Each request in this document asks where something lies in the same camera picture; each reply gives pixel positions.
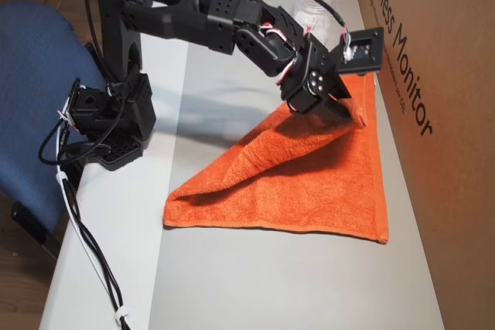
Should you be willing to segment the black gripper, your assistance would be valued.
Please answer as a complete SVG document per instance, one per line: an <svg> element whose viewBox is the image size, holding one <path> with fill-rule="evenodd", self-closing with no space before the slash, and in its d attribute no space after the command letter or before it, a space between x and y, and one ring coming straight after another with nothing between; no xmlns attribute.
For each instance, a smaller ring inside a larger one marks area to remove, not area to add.
<svg viewBox="0 0 495 330"><path fill-rule="evenodd" d="M349 109L338 101L351 98L342 78L330 74L328 85L326 82L334 65L330 51L313 34L306 34L281 84L281 99L292 113L313 111L324 101L324 94L329 93L331 97L323 104L323 116L332 121L352 121Z"/></svg>

